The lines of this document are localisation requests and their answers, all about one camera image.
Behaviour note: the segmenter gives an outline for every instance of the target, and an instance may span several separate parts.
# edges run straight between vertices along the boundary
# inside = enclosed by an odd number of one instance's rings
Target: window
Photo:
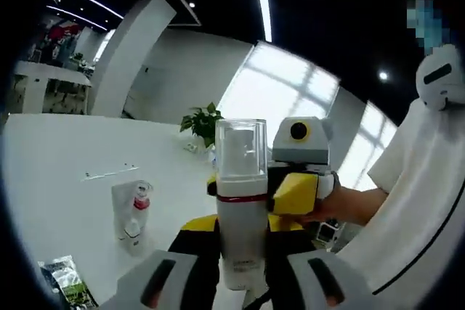
[[[218,109],[226,118],[265,119],[271,147],[285,117],[326,117],[338,84],[336,77],[311,62],[260,42],[235,74]]]
[[[103,50],[105,50],[105,47],[107,47],[108,42],[110,41],[114,33],[115,33],[115,30],[112,29],[105,35],[102,43],[99,46],[99,49],[97,50],[97,53],[95,54],[94,62],[99,62],[99,59],[102,56]]]
[[[397,127],[378,108],[368,103],[360,129],[339,169],[345,187],[357,190],[376,188],[367,171],[391,142]]]

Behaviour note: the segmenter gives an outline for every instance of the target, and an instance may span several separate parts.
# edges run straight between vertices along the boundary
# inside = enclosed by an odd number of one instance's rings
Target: sleeve
[[[387,193],[391,192],[404,169],[405,137],[411,124],[412,106],[387,148],[368,171],[376,186]]]

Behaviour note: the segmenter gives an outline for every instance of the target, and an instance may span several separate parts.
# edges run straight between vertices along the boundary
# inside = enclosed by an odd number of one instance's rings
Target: ceiling
[[[98,1],[124,16],[138,0]],[[171,23],[176,28],[253,44],[264,40],[259,0],[167,1],[177,11]],[[362,100],[372,100],[399,123],[416,98],[415,72],[424,56],[414,32],[406,28],[408,1],[411,0],[269,0],[272,42],[335,74],[343,87]],[[434,6],[442,9],[454,29],[463,20],[458,1],[434,0]],[[107,29],[116,28],[121,21],[87,0],[50,2]],[[195,3],[194,9],[189,10],[189,2]],[[201,26],[193,26],[198,23],[190,11]],[[389,74],[389,81],[379,80],[380,70]]]

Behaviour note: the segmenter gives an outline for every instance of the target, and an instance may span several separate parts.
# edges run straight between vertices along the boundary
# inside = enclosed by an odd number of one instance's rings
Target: yellow camera ring
[[[312,130],[308,123],[305,121],[296,121],[291,126],[291,139],[294,142],[304,142],[312,133]]]

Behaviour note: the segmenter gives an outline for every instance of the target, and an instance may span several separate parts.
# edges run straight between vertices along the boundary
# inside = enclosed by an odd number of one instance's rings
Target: green leaves
[[[221,112],[212,102],[206,108],[192,107],[192,115],[182,117],[180,132],[192,129],[192,133],[203,138],[205,147],[215,143],[215,128],[217,120],[223,119]]]

